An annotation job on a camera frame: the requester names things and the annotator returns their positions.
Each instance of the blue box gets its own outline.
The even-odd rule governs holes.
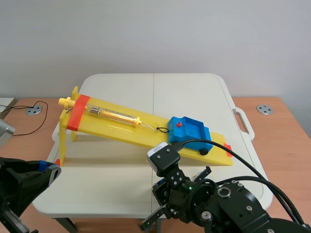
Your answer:
[[[169,143],[182,142],[190,139],[207,139],[210,140],[209,128],[204,123],[188,117],[177,118],[172,117],[168,122]],[[191,150],[202,151],[207,149],[210,151],[213,145],[203,142],[191,142],[185,145]]]

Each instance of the black string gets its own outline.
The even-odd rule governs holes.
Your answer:
[[[169,129],[168,128],[165,128],[165,127],[157,127],[156,130],[159,130],[160,132],[162,133],[168,133],[169,132]]]
[[[34,106],[35,106],[37,103],[39,103],[39,102],[45,103],[45,104],[47,105],[47,110],[46,110],[46,112],[45,112],[44,120],[43,120],[42,124],[39,126],[39,128],[37,128],[36,130],[34,130],[34,131],[30,132],[30,133],[15,134],[15,135],[13,135],[13,136],[30,135],[30,134],[36,132],[37,130],[39,130],[39,129],[42,127],[42,125],[44,124],[45,120],[47,119],[49,105],[48,105],[46,102],[44,102],[44,101],[37,101],[32,107],[29,107],[29,108],[34,108]]]

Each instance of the blue tape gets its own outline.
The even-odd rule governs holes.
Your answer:
[[[39,165],[38,171],[44,171],[48,167],[49,167],[49,165],[47,164],[47,162],[40,160],[40,165]]]
[[[165,178],[163,178],[162,180],[158,181],[157,184],[162,184],[165,181]]]

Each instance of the black cable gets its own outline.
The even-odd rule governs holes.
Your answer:
[[[188,196],[189,202],[191,202],[194,193],[195,193],[196,190],[201,186],[201,184],[206,183],[206,182],[209,182],[209,183],[212,185],[212,187],[213,187],[213,194],[214,194],[214,192],[217,190],[216,183],[215,183],[214,181],[212,181],[211,179],[205,178],[205,179],[200,180],[200,181],[191,189],[191,191],[189,192],[189,196]]]
[[[6,111],[9,111],[9,110],[11,110],[11,109],[32,108],[31,106],[26,106],[26,105],[18,105],[18,106],[10,107],[10,106],[6,106],[6,105],[0,104],[0,106],[1,106],[1,107],[6,107],[6,108],[8,108],[8,109],[5,109],[5,110],[3,110],[2,112],[0,112],[0,114],[1,114],[1,113],[4,113],[4,112],[6,112]]]
[[[216,184],[217,185],[222,185],[222,184],[224,184],[226,182],[231,182],[233,180],[235,180],[235,181],[256,181],[256,182],[265,184],[270,189],[275,190],[275,192],[277,192],[283,198],[283,200],[288,204],[288,206],[291,209],[291,211],[293,212],[293,214],[295,214],[298,217],[298,221],[301,222],[301,224],[304,224],[304,221],[303,221],[302,217],[300,216],[298,210],[296,209],[295,205],[288,198],[288,196],[280,188],[278,188],[275,184],[271,183],[270,181],[268,181],[266,179],[262,179],[262,178],[259,178],[259,177],[253,177],[253,176],[233,177],[233,178],[229,178],[229,179],[226,179],[226,180],[223,180],[223,181],[219,181]]]
[[[247,166],[252,172],[254,172],[259,178],[262,178],[265,180],[265,178],[254,168],[252,167],[248,162],[246,162],[244,159],[242,159],[238,154],[236,154],[235,152],[233,152],[232,150],[228,149],[227,147],[217,143],[217,142],[213,142],[210,140],[206,140],[206,139],[191,139],[191,140],[187,140],[184,142],[181,142],[181,145],[184,146],[187,143],[190,142],[204,142],[204,143],[209,143],[212,144],[214,146],[217,146],[223,150],[225,150],[226,152],[230,153],[232,156],[234,156],[235,158],[237,158],[241,163],[243,163],[245,166]],[[271,192],[275,195],[275,197],[277,198],[277,200],[280,202],[280,204],[282,205],[282,207],[285,209],[285,211],[287,212],[287,214],[291,217],[291,219],[294,222],[297,222],[299,224],[303,224],[303,221],[300,217],[300,215],[295,216],[291,210],[289,209],[289,207],[287,206],[287,204],[284,202],[284,200],[279,196],[279,194],[277,192],[275,192],[275,190],[269,188],[271,190]]]
[[[36,132],[37,130],[39,130],[41,127],[42,127],[42,125],[44,124],[44,122],[45,122],[45,120],[47,119],[47,115],[48,115],[48,108],[49,108],[49,105],[46,103],[46,102],[44,102],[44,101],[37,101],[32,107],[30,107],[30,108],[34,108],[34,106],[37,104],[37,103],[39,103],[39,102],[41,102],[41,103],[45,103],[46,104],[46,106],[47,106],[47,110],[45,111],[45,117],[44,117],[44,120],[43,120],[43,122],[42,122],[42,124],[36,129],[36,130],[34,130],[34,131],[32,131],[32,132],[30,132],[30,133],[21,133],[21,134],[15,134],[15,135],[13,135],[13,136],[24,136],[24,135],[30,135],[30,134],[32,134],[32,133],[34,133],[34,132]]]

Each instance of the white folding table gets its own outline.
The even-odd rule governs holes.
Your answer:
[[[0,119],[5,118],[5,116],[10,112],[9,107],[13,107],[16,102],[15,98],[0,98]]]
[[[237,108],[224,81],[214,74],[97,74],[87,78],[81,94],[124,105],[160,117],[190,117],[204,122],[210,131],[221,133],[232,150],[264,177],[262,165],[251,140],[255,134],[245,115]],[[240,130],[239,115],[248,133]],[[37,197],[33,204],[42,214],[55,218],[70,232],[70,217],[145,218],[158,208],[152,185],[160,178],[146,162],[148,149],[79,133],[70,142],[62,174]],[[52,135],[55,145],[48,157],[59,156],[58,126]],[[233,166],[212,166],[181,157],[180,167],[191,179],[205,166],[214,181],[235,176],[254,176],[238,160]],[[267,209],[270,190],[260,183],[243,182]]]

